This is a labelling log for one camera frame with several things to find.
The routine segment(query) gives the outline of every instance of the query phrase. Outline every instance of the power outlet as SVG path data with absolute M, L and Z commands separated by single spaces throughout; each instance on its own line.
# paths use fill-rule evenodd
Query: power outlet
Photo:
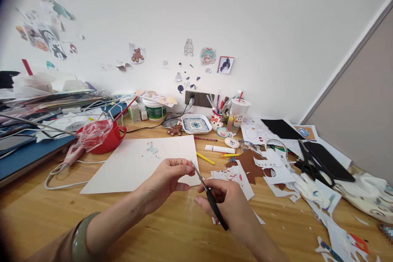
M 194 93 L 194 103 L 192 104 L 193 106 L 198 106 L 199 105 L 199 92 L 195 92 L 195 91 L 186 91 L 185 92 L 185 96 L 184 96 L 184 104 L 187 104 L 188 100 L 190 99 L 190 94 Z

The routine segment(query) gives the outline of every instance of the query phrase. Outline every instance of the pen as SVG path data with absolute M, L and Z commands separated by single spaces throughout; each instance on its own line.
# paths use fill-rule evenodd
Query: pen
M 217 141 L 217 139 L 211 139 L 211 138 L 202 138 L 202 137 L 195 137 L 194 139 L 201 139 L 201 140 L 210 140 L 210 141 Z

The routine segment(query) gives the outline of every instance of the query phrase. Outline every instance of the black-handled scissors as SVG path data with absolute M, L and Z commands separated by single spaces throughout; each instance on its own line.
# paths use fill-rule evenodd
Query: black-handled scissors
M 334 179 L 329 176 L 323 168 L 316 163 L 310 154 L 308 148 L 303 144 L 303 141 L 298 140 L 300 150 L 303 153 L 303 162 L 297 161 L 295 166 L 298 167 L 302 173 L 306 173 L 311 176 L 313 180 L 318 179 L 320 182 L 325 184 L 326 186 L 332 188 L 335 183 Z
M 205 188 L 206 195 L 208 196 L 209 203 L 210 203 L 210 205 L 212 206 L 213 212 L 215 213 L 215 215 L 216 215 L 218 221 L 220 221 L 220 223 L 221 223 L 222 227 L 224 228 L 224 230 L 228 230 L 228 225 L 226 224 L 224 218 L 223 218 L 222 215 L 221 215 L 221 212 L 220 212 L 219 208 L 217 207 L 216 199 L 214 198 L 214 196 L 213 196 L 212 192 L 210 191 L 210 189 L 209 189 L 209 188 L 206 186 L 206 184 L 203 182 L 203 179 L 202 179 L 201 175 L 199 174 L 198 169 L 196 168 L 196 166 L 194 165 L 194 163 L 193 163 L 191 160 L 190 160 L 190 162 L 191 162 L 192 165 L 194 166 L 195 172 L 197 173 L 199 179 L 201 180 L 201 182 L 202 182 L 202 184 L 203 184 L 203 187 Z

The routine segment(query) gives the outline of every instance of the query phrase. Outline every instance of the pen holder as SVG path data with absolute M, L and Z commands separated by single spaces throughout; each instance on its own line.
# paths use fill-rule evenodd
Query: pen holder
M 222 121 L 222 115 L 219 115 L 215 111 L 213 111 L 212 118 L 210 120 L 210 124 L 212 125 L 213 130 L 217 130 L 217 128 L 220 128 L 224 125 Z

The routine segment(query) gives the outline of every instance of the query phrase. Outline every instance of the marker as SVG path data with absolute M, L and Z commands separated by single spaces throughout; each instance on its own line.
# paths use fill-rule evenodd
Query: marker
M 210 141 L 217 141 L 217 139 L 211 139 L 211 138 L 202 138 L 202 137 L 195 137 L 194 139 L 200 139 L 200 140 L 210 140 Z
M 204 155 L 201 155 L 199 152 L 196 152 L 196 155 L 200 158 L 203 158 L 205 161 L 209 162 L 212 165 L 215 165 L 216 163 L 213 162 L 212 160 L 209 160 L 207 157 L 205 157 Z

